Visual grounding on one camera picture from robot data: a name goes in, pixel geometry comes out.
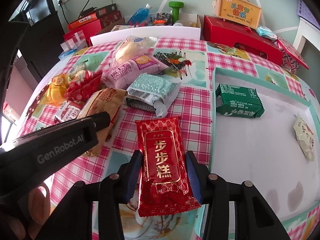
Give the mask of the person's left hand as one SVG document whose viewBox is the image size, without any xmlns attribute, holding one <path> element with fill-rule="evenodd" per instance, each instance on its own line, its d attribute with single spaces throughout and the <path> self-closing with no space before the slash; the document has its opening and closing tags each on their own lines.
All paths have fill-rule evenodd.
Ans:
<svg viewBox="0 0 320 240">
<path fill-rule="evenodd" d="M 15 204 L 1 205 L 1 239 L 35 239 L 50 215 L 50 191 L 45 183 Z"/>
</svg>

